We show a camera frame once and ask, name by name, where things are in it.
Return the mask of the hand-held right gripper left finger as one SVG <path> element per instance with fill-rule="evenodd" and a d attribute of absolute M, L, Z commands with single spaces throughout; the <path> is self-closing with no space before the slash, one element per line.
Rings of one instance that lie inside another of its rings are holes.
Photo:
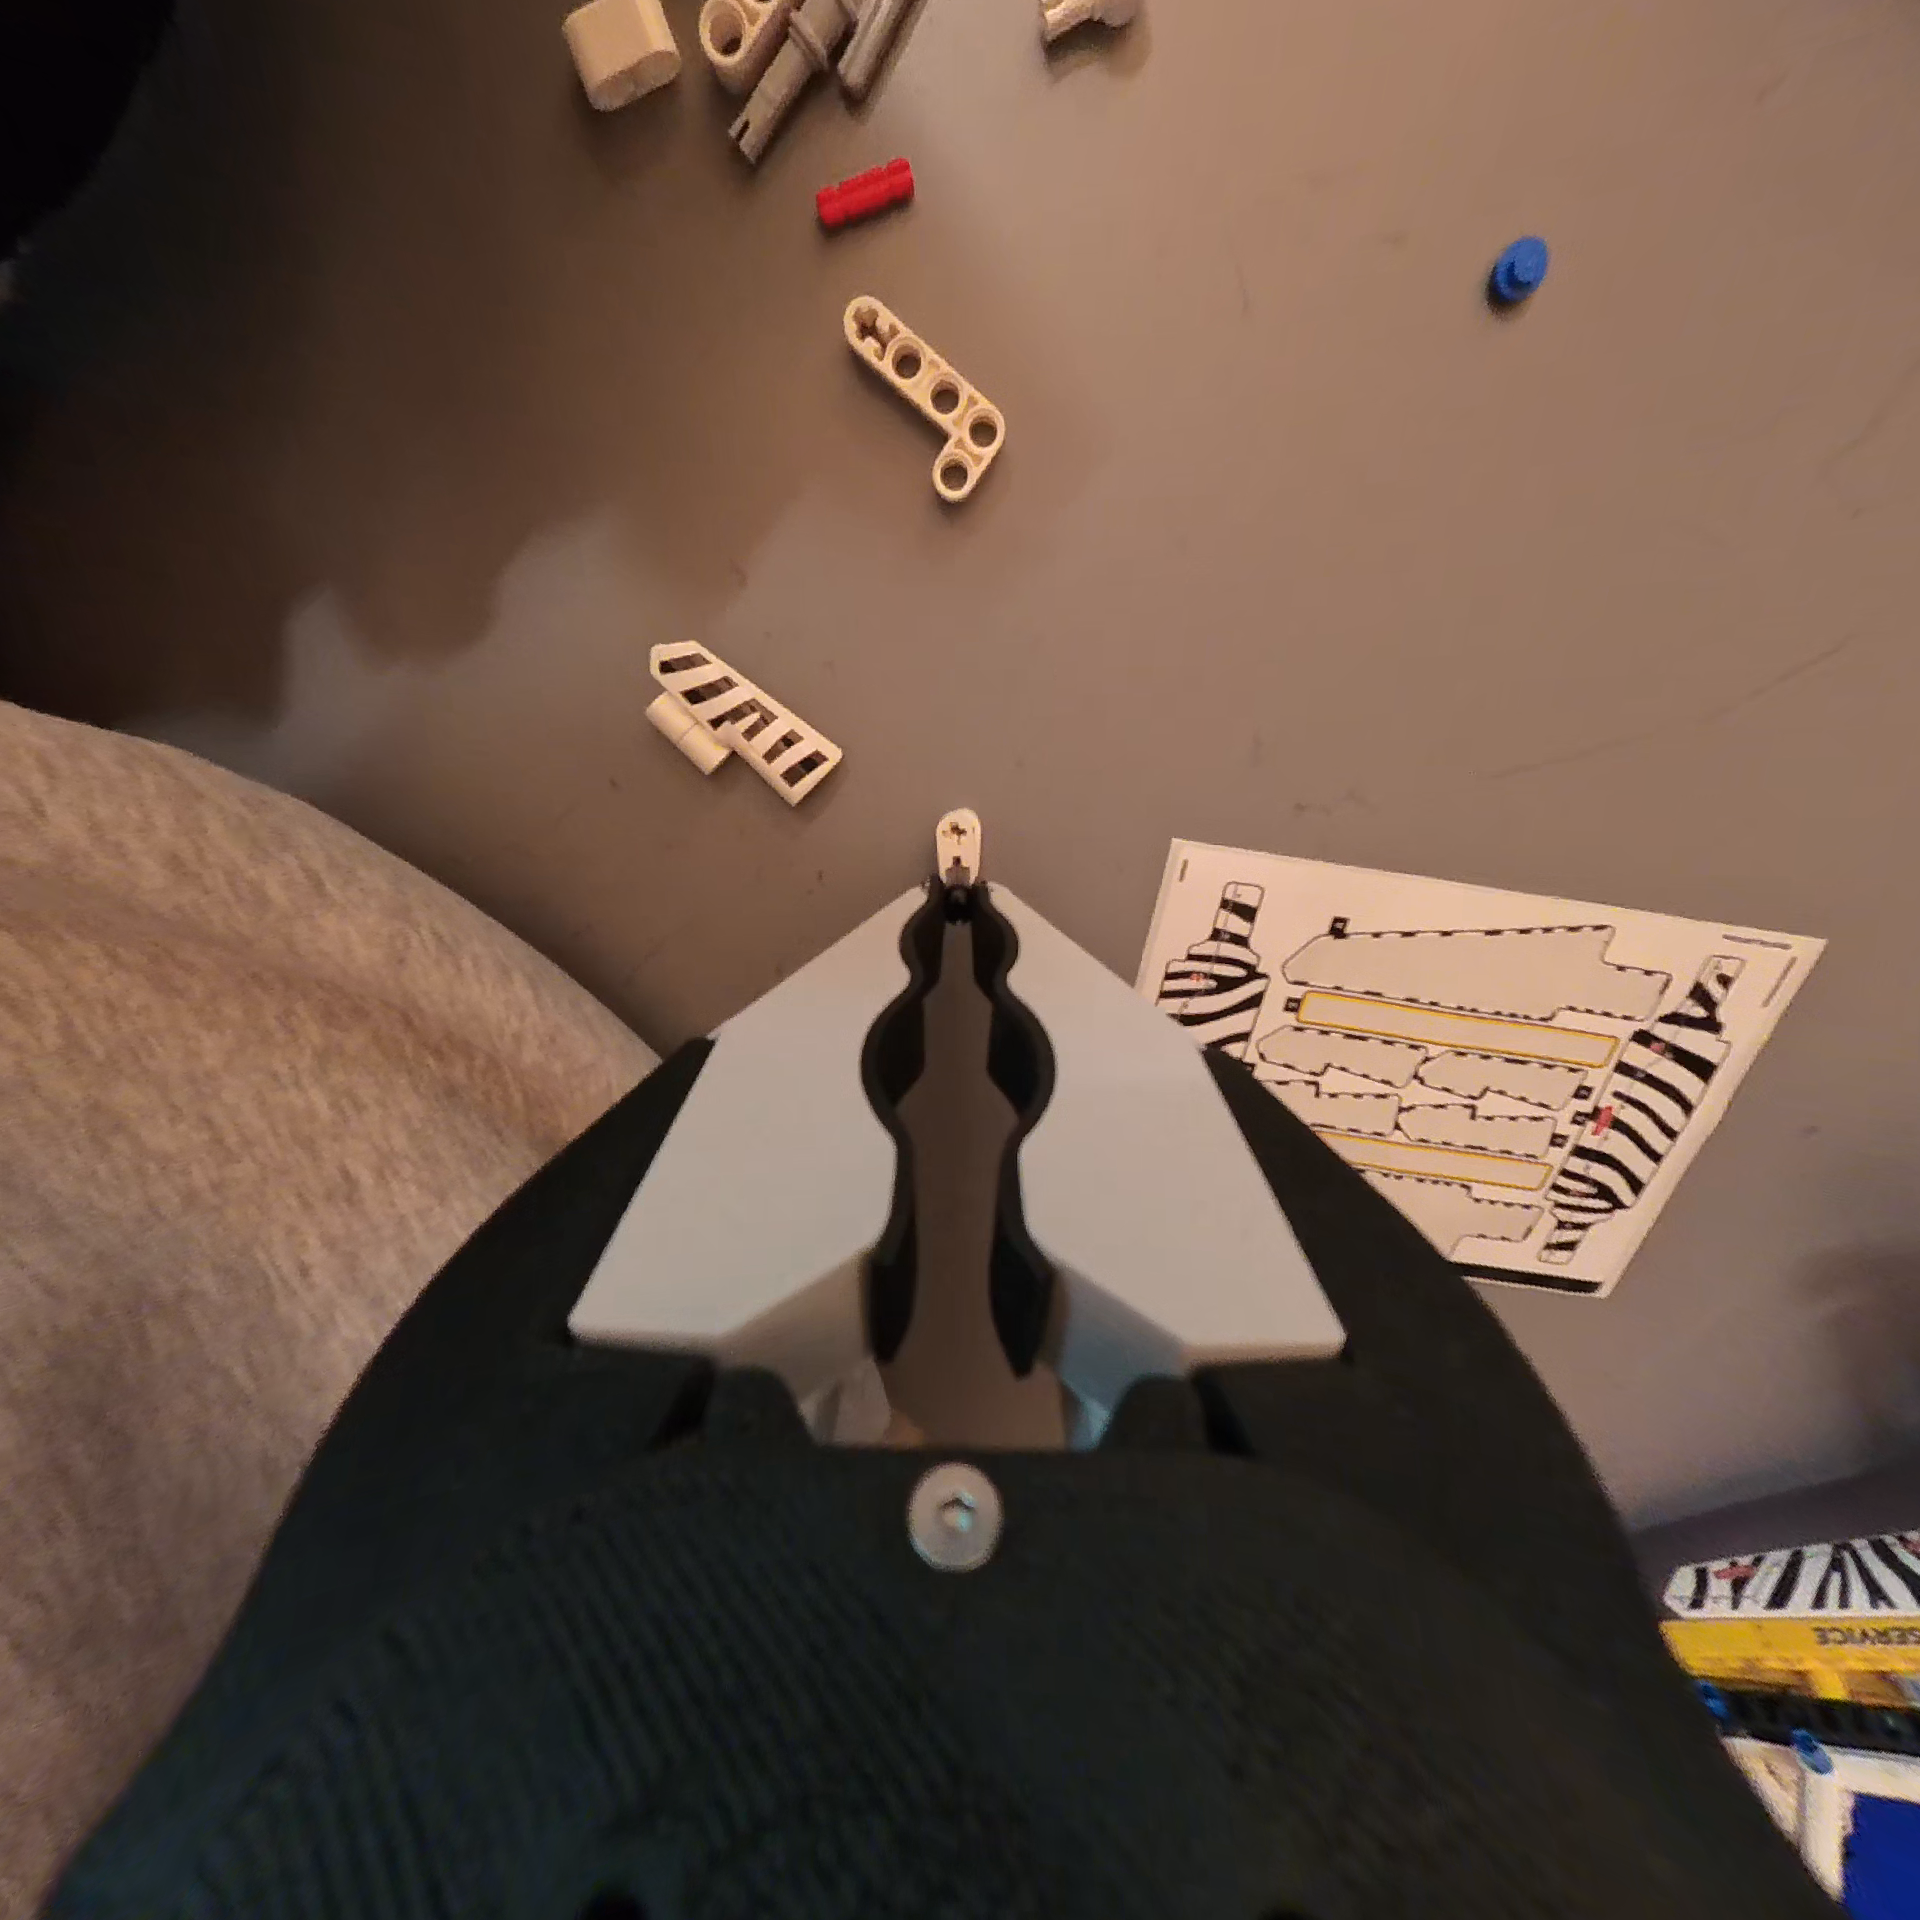
<path fill-rule="evenodd" d="M 912 1147 L 938 893 L 887 902 L 723 1020 L 570 1309 L 598 1346 L 774 1372 L 832 1444 L 895 1423 L 914 1295 Z"/>

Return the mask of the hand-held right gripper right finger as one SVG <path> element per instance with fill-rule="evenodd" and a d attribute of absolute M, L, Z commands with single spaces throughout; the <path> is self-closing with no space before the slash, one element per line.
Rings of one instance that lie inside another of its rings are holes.
<path fill-rule="evenodd" d="M 992 1313 L 1092 1448 L 1143 1378 L 1331 1358 L 1344 1331 L 1208 1057 L 1118 975 L 981 883 L 975 977 L 1016 1123 L 994 1198 Z"/>

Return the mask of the striped white lego panel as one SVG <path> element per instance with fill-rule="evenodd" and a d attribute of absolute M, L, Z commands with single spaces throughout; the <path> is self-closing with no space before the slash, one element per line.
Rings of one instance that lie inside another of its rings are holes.
<path fill-rule="evenodd" d="M 656 691 L 644 715 L 701 773 L 736 760 L 785 805 L 799 805 L 840 766 L 826 732 L 705 646 L 660 642 L 646 660 Z"/>

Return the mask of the white angled lego beam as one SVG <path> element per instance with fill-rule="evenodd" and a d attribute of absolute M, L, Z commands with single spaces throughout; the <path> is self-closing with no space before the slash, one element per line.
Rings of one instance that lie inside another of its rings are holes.
<path fill-rule="evenodd" d="M 842 334 L 860 365 L 938 431 L 930 482 L 940 502 L 965 502 L 1006 443 L 1000 410 L 873 294 L 846 302 Z"/>

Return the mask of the red lego pin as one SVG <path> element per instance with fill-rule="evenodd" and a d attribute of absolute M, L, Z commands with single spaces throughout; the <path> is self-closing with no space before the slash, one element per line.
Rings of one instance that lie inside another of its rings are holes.
<path fill-rule="evenodd" d="M 885 216 L 908 204 L 912 197 L 914 173 L 910 160 L 906 156 L 891 156 L 854 171 L 850 177 L 832 179 L 817 187 L 813 210 L 817 226 L 832 234 Z"/>

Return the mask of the grey lego axle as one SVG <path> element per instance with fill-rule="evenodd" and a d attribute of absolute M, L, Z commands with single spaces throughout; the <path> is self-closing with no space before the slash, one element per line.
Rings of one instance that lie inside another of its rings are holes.
<path fill-rule="evenodd" d="M 852 27 L 834 60 L 834 77 L 842 97 L 860 105 L 889 60 L 901 29 L 920 9 L 920 1 L 856 1 Z"/>
<path fill-rule="evenodd" d="M 766 154 L 781 120 L 807 83 L 828 68 L 846 34 L 848 17 L 838 3 L 807 1 L 791 11 L 777 50 L 729 128 L 744 161 L 756 163 Z"/>

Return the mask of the thick white lego block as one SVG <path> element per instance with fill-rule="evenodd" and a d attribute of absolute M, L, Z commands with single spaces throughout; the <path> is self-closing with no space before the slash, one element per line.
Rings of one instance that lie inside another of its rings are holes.
<path fill-rule="evenodd" d="M 682 52 L 660 1 L 598 0 L 562 17 L 572 68 L 598 113 L 611 113 L 672 83 Z"/>

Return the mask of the white lego pin connector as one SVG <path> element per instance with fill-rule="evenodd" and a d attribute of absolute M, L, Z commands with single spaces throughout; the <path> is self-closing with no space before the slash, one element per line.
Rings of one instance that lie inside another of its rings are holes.
<path fill-rule="evenodd" d="M 731 95 L 746 93 L 779 50 L 793 1 L 701 3 L 695 29 L 711 75 Z"/>

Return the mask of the zebra striped sticker sheet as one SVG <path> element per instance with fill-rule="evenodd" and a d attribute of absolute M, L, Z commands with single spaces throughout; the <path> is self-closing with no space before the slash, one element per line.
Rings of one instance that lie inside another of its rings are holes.
<path fill-rule="evenodd" d="M 1137 989 L 1464 1276 L 1599 1299 L 1823 949 L 1182 836 Z"/>

